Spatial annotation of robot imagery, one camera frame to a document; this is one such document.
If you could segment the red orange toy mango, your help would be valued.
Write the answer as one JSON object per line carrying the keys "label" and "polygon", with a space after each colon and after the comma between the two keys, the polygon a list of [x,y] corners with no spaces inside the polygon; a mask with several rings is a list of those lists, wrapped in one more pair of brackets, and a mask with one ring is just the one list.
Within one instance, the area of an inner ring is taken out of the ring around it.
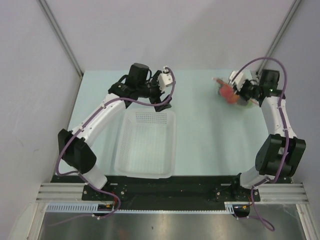
{"label": "red orange toy mango", "polygon": [[238,102],[239,98],[240,98],[239,95],[234,94],[234,95],[231,95],[231,96],[227,97],[226,98],[226,102],[228,104],[232,104],[233,105],[233,104],[236,104]]}

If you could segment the clear zip top bag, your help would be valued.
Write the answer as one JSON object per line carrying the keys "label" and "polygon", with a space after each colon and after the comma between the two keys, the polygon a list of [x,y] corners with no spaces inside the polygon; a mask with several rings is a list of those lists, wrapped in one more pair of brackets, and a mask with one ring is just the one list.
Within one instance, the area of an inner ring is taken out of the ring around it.
{"label": "clear zip top bag", "polygon": [[246,101],[235,94],[233,88],[223,78],[214,77],[212,80],[214,81],[218,96],[228,105],[237,108],[252,108],[259,106],[255,100],[250,99]]}

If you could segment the red toy apple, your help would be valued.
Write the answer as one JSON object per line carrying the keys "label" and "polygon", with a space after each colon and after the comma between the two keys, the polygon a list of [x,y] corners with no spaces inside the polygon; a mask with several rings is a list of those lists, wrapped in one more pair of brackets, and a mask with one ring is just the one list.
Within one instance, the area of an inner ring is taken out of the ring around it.
{"label": "red toy apple", "polygon": [[234,90],[231,86],[227,85],[227,84],[223,84],[220,88],[219,88],[219,94],[227,99],[227,97],[234,95]]}

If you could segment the green custard apple toy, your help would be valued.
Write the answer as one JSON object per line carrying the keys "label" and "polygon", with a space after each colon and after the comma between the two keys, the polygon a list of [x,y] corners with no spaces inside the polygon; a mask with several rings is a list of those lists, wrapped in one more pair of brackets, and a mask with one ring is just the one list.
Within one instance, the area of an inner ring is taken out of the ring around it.
{"label": "green custard apple toy", "polygon": [[256,105],[256,102],[255,101],[252,101],[252,100],[249,100],[249,101],[247,101],[247,102],[245,102],[245,104],[244,104],[244,108],[252,108],[252,107],[254,107]]}

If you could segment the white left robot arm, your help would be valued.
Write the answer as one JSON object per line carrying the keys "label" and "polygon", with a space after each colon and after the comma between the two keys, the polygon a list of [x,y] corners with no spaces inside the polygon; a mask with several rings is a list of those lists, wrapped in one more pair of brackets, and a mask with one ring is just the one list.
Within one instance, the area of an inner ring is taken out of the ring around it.
{"label": "white left robot arm", "polygon": [[111,188],[96,164],[97,157],[91,146],[111,120],[132,103],[153,107],[156,112],[170,108],[175,85],[175,75],[168,66],[153,73],[147,65],[133,63],[128,74],[108,89],[100,105],[84,121],[71,130],[60,130],[57,161],[72,167],[72,173],[91,185],[98,199],[107,199]]}

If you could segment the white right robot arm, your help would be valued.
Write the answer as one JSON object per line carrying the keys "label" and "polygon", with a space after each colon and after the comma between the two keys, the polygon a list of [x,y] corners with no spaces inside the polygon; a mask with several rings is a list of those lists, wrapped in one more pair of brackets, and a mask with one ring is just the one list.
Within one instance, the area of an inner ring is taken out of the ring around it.
{"label": "white right robot arm", "polygon": [[258,81],[243,73],[233,81],[234,92],[242,100],[257,101],[268,131],[268,137],[255,157],[254,166],[239,175],[239,183],[230,188],[231,196],[242,201],[249,189],[279,178],[292,177],[306,149],[306,142],[293,131],[286,111],[286,98],[278,89],[280,73],[263,70]]}

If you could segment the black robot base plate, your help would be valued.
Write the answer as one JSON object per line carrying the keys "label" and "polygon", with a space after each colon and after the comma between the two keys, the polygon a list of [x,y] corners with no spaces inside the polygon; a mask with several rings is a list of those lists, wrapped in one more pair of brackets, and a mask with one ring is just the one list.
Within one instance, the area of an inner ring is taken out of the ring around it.
{"label": "black robot base plate", "polygon": [[119,197],[121,210],[214,211],[225,202],[259,202],[257,190],[240,186],[239,176],[171,176],[148,179],[109,176],[104,191]]}

